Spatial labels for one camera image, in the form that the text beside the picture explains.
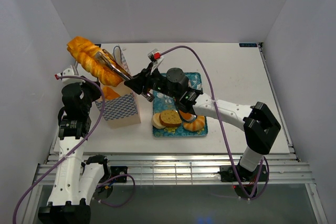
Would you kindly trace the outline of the twisted braided fake bread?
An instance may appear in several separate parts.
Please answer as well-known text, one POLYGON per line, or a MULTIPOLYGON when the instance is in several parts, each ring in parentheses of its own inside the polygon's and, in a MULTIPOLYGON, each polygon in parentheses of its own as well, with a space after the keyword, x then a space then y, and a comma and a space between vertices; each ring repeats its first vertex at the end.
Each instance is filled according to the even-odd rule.
POLYGON ((96 46, 89 39, 77 36, 67 43, 67 50, 75 60, 105 86, 118 86, 122 78, 101 64, 96 58, 96 53, 106 55, 99 46, 96 46))

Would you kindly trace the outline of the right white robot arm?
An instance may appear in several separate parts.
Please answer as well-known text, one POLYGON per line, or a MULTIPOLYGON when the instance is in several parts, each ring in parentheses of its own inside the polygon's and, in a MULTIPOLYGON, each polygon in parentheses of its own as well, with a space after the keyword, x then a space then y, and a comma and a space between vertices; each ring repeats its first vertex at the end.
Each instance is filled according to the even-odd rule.
POLYGON ((148 67, 124 84, 141 95, 150 90, 160 92, 172 97, 182 112, 214 118, 242 130, 247 147, 235 169, 240 179, 250 180, 256 175, 261 159, 269 154, 280 132, 280 123, 262 102, 241 105, 215 100, 203 91, 192 88, 189 82, 180 68, 171 68, 162 75, 148 67))

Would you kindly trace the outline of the metal tongs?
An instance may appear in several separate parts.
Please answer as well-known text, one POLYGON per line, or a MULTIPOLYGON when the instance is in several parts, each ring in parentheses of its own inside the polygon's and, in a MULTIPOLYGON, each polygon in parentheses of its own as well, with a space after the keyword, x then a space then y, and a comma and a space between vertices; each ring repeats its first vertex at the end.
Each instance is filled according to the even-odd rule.
POLYGON ((95 59, 120 76, 124 81, 133 79, 133 77, 117 63, 115 56, 109 53, 106 49, 97 52, 95 54, 95 59))

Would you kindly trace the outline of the orange long fake bread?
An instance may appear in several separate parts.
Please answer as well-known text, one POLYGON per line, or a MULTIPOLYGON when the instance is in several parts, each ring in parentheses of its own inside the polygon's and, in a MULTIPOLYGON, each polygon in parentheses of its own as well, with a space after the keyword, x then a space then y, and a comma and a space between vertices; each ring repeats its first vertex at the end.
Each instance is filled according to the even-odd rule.
POLYGON ((106 100, 114 100, 120 97, 120 95, 109 86, 104 86, 102 90, 106 100))

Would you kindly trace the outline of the blue checkered paper bag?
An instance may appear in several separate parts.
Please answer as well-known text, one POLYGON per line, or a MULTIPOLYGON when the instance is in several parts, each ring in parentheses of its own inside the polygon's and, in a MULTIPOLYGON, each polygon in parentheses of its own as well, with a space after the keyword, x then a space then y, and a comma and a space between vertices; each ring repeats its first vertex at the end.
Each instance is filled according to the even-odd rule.
POLYGON ((95 101, 99 111, 103 111, 102 117, 112 129, 126 127, 129 125, 140 124, 139 104, 137 95, 121 82, 118 86, 111 87, 120 95, 114 100, 106 100, 105 105, 102 105, 102 98, 95 101))

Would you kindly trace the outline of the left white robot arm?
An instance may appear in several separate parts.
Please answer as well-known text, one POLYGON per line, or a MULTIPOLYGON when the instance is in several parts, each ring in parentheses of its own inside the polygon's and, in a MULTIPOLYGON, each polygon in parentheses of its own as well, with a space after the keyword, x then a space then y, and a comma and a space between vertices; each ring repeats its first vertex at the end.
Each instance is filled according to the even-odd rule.
POLYGON ((102 155, 83 163, 83 153, 96 128, 89 116, 92 104, 101 98, 99 83, 67 84, 62 91, 63 107, 58 114, 59 161, 47 205, 38 210, 42 223, 89 223, 90 201, 98 182, 111 177, 111 168, 102 155))

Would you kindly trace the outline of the fake croissant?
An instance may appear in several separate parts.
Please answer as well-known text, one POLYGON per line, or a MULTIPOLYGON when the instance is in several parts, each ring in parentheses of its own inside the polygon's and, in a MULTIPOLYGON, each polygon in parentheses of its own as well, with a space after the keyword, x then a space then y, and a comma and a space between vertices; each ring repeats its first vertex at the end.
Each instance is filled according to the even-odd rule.
POLYGON ((190 132, 200 131, 205 127, 205 116, 198 115, 193 122, 183 123, 183 127, 185 130, 190 132))

